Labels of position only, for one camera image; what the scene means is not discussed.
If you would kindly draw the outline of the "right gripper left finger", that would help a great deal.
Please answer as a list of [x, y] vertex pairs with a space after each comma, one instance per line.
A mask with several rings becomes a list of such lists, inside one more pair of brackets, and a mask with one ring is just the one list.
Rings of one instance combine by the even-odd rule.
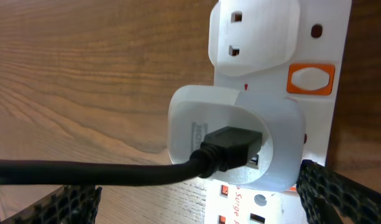
[[64, 185], [2, 224], [95, 224], [102, 187]]

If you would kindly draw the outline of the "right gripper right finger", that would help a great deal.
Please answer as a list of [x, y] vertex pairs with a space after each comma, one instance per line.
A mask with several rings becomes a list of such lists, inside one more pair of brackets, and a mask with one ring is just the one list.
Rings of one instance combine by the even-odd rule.
[[311, 160], [300, 166], [296, 191], [311, 224], [381, 223], [381, 194]]

